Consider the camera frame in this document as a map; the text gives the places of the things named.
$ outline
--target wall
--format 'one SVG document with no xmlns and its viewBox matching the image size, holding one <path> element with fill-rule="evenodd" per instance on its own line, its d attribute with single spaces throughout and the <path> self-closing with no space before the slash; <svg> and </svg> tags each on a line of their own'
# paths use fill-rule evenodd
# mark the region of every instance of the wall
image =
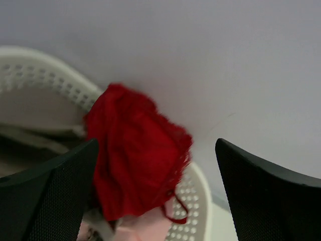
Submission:
<svg viewBox="0 0 321 241">
<path fill-rule="evenodd" d="M 0 44 L 62 58 L 102 87 L 125 81 L 195 137 L 194 159 L 225 198 L 214 144 L 226 138 L 321 178 L 321 2 L 15 0 Z"/>
</svg>

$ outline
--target black plastic part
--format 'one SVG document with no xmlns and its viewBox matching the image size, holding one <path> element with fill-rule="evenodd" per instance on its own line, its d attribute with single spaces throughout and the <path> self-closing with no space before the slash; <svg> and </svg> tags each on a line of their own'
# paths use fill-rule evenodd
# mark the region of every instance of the black plastic part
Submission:
<svg viewBox="0 0 321 241">
<path fill-rule="evenodd" d="M 321 240 L 320 179 L 223 139 L 215 151 L 239 241 Z"/>
<path fill-rule="evenodd" d="M 0 178 L 0 240 L 76 240 L 97 155 L 98 142 L 90 140 Z"/>
</svg>

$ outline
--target red cloth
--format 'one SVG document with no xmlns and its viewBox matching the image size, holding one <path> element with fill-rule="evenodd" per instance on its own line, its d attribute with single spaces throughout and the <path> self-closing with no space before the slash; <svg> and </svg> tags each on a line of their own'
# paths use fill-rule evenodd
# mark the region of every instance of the red cloth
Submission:
<svg viewBox="0 0 321 241">
<path fill-rule="evenodd" d="M 144 94 L 111 84 L 84 118 L 99 142 L 94 186 L 106 220 L 165 204 L 190 161 L 192 137 Z"/>
</svg>

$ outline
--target white plastic basket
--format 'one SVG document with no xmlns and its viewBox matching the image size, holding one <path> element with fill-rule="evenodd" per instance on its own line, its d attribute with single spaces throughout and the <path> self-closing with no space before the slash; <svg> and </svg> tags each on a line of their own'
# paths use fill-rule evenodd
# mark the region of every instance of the white plastic basket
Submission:
<svg viewBox="0 0 321 241">
<path fill-rule="evenodd" d="M 95 84 L 64 62 L 37 50 L 0 47 L 0 92 L 34 86 L 46 88 L 66 97 L 75 106 L 89 111 L 103 93 Z M 189 209 L 188 222 L 172 224 L 166 241 L 209 241 L 211 234 L 211 195 L 206 179 L 195 163 L 186 169 L 177 194 Z M 184 217 L 185 211 L 174 202 L 174 217 Z M 108 224 L 99 219 L 89 220 L 100 233 Z"/>
</svg>

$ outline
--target perforated basket rim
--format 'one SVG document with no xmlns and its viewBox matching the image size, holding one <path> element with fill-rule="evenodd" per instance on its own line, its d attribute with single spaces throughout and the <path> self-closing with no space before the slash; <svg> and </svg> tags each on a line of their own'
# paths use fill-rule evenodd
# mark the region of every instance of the perforated basket rim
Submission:
<svg viewBox="0 0 321 241">
<path fill-rule="evenodd" d="M 80 74 L 77 70 L 73 69 L 60 59 L 48 55 L 42 51 L 20 46 L 0 46 L 0 59 L 6 57 L 21 57 L 24 59 L 29 58 L 43 62 L 48 66 L 52 66 L 56 69 L 59 69 L 61 72 L 64 72 L 66 75 L 68 75 L 72 82 L 82 86 L 82 88 L 85 88 L 87 92 L 91 95 L 91 97 L 95 98 L 95 100 L 103 93 L 102 89 L 100 89 L 97 85 L 88 80 L 84 75 Z M 202 184 L 202 188 L 206 197 L 205 200 L 203 200 L 203 203 L 206 205 L 207 208 L 206 227 L 203 240 L 210 241 L 212 225 L 212 198 L 210 188 L 205 175 L 195 162 L 192 162 L 188 166 L 187 172 L 194 172 Z"/>
</svg>

